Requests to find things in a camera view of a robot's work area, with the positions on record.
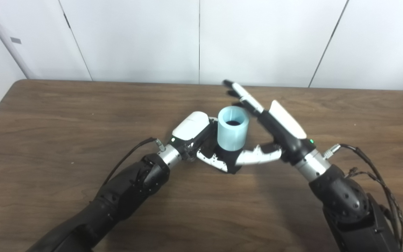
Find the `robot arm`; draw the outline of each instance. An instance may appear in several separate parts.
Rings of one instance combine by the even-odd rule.
[[[400,252],[402,250],[403,239],[398,238],[394,215],[396,209],[391,207],[394,196],[361,150],[349,145],[336,145],[323,156],[313,141],[307,138],[298,122],[277,101],[274,100],[270,109],[265,110],[238,83],[225,80],[224,84],[230,88],[228,94],[238,98],[240,105],[256,116],[259,123],[273,136],[274,144],[282,149],[281,159],[296,167],[309,182],[312,192],[323,203],[326,221],[342,252]],[[390,195],[388,198],[391,213],[385,207],[379,206],[370,194],[366,194],[360,185],[350,178],[350,175],[345,175],[340,168],[329,163],[328,158],[340,147],[352,149],[371,168],[374,168],[377,177],[374,176],[373,179],[381,183],[387,196]],[[394,234],[384,212],[388,213],[387,217],[392,220]],[[398,205],[397,212],[402,219],[402,212]]]
[[[104,183],[88,206],[45,234],[27,252],[90,252],[168,181],[179,161],[194,160],[197,150],[215,131],[205,113],[192,113],[173,131],[165,147],[159,145],[160,152],[145,155]]]

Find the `wood grain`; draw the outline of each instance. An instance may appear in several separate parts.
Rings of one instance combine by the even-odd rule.
[[[250,87],[278,99],[320,150],[361,147],[403,208],[403,91]],[[168,139],[189,113],[216,116],[222,86],[23,80],[0,103],[0,251],[24,251],[90,201],[112,166],[150,136]],[[270,136],[251,120],[247,145]],[[127,162],[156,152],[145,146]],[[345,150],[343,170],[365,164]],[[356,179],[385,203],[381,188]],[[95,251],[321,251],[338,248],[307,182],[281,162],[222,174],[181,163],[167,185]]]

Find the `black fingertip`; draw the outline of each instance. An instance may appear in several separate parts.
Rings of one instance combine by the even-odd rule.
[[[237,94],[237,92],[234,91],[234,90],[228,90],[228,91],[227,91],[227,94],[228,94],[229,96],[232,96],[232,97],[235,97],[235,98],[240,98],[240,97],[239,97],[239,94]]]
[[[229,87],[229,88],[232,88],[232,85],[234,84],[234,82],[232,82],[232,81],[230,81],[230,80],[224,80],[224,85],[225,86],[227,86],[227,87]]]

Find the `black cable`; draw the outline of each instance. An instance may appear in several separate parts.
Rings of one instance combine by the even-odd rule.
[[[375,180],[382,186],[382,188],[385,192],[385,195],[387,196],[387,201],[390,206],[390,212],[392,214],[392,219],[390,220],[390,222],[391,222],[391,226],[393,228],[393,233],[395,235],[395,239],[399,243],[400,250],[402,251],[403,250],[403,212],[400,209],[400,206],[399,206],[397,200],[395,199],[395,196],[393,195],[391,190],[388,188],[388,186],[385,184],[385,181],[383,180],[383,178],[382,178],[381,174],[379,173],[379,171],[377,170],[376,166],[372,163],[372,161],[368,158],[368,156],[366,156],[365,153],[363,153],[362,150],[360,150],[358,147],[353,147],[351,145],[346,145],[343,143],[341,143],[340,146],[348,148],[348,149],[352,150],[354,153],[356,153],[357,156],[359,156],[361,159],[363,159],[363,161],[365,161],[365,163],[367,163],[369,165],[369,167],[371,168],[371,170],[374,172],[374,174],[372,174],[370,172],[362,172],[362,171],[357,172],[357,168],[355,167],[349,171],[349,174],[346,175],[346,177],[354,177],[354,176],[357,176],[360,174],[367,174],[370,178],[372,178],[373,180]],[[398,221],[401,225],[400,235],[399,235]]]
[[[109,180],[110,178],[113,176],[113,174],[115,173],[115,171],[119,168],[119,166],[139,147],[141,147],[142,145],[145,145],[149,142],[153,142],[155,141],[156,138],[151,137],[148,138],[140,143],[138,143],[138,145],[136,145],[135,147],[133,147],[133,149],[131,149],[117,164],[116,166],[113,168],[113,170],[110,172],[110,174],[107,176],[107,178],[105,179],[104,183],[102,184],[102,186],[104,186]]]

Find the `white fingertip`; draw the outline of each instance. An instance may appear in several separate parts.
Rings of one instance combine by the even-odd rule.
[[[200,151],[198,151],[197,158],[221,171],[228,172],[227,164],[223,161],[219,161],[215,154],[211,158],[207,158]]]
[[[298,139],[307,137],[301,125],[276,100],[271,103],[268,112],[294,137]]]
[[[259,113],[262,113],[264,111],[264,107],[251,94],[249,94],[242,86],[240,86],[240,84],[233,83],[232,88],[239,95],[240,102],[243,102],[246,100]]]
[[[272,153],[263,153],[259,145],[253,151],[244,150],[235,162],[236,166],[247,166],[268,163],[281,158],[281,150],[275,150]]]

